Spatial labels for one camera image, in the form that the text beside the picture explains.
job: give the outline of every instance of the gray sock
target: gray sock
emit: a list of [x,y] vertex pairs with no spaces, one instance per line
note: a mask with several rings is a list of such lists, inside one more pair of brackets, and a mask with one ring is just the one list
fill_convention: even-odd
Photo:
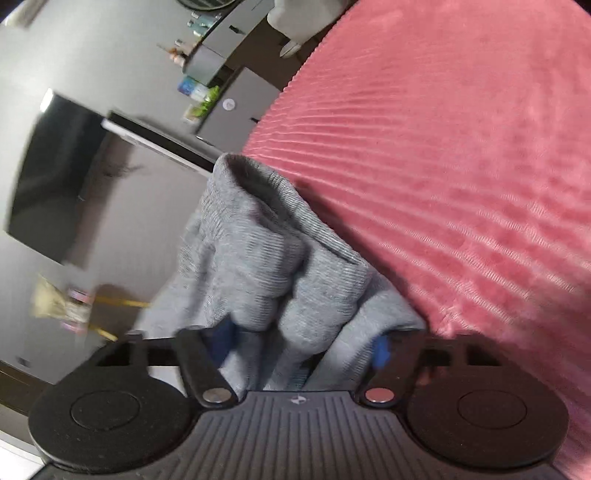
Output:
[[375,336],[424,328],[391,283],[287,179],[229,154],[218,159],[201,210],[187,226],[177,274],[137,328],[171,336],[226,315],[241,333],[220,371],[239,395],[301,387],[301,363],[324,351],[305,388],[353,388]]

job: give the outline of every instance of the green plant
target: green plant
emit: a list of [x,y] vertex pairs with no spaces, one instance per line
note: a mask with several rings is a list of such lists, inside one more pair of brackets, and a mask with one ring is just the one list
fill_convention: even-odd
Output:
[[197,107],[197,117],[202,118],[207,115],[209,109],[217,102],[220,96],[220,87],[212,87],[209,89],[207,98]]

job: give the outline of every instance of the pink corduroy blanket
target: pink corduroy blanket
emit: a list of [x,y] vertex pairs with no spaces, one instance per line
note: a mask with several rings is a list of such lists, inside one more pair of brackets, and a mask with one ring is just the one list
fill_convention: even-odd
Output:
[[244,153],[444,336],[562,397],[591,478],[591,17],[572,0],[359,0]]

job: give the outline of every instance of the black tv screen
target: black tv screen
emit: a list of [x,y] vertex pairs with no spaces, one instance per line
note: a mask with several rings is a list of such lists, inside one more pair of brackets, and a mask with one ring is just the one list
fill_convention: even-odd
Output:
[[40,108],[8,233],[61,263],[75,240],[81,194],[106,131],[100,115],[51,90]]

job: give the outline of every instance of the black fan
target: black fan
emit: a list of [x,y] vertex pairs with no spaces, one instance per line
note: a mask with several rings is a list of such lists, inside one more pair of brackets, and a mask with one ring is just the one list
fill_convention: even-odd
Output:
[[22,0],[0,0],[0,22],[10,15],[10,13],[18,7]]
[[201,12],[210,12],[232,5],[236,0],[178,0],[184,7]]

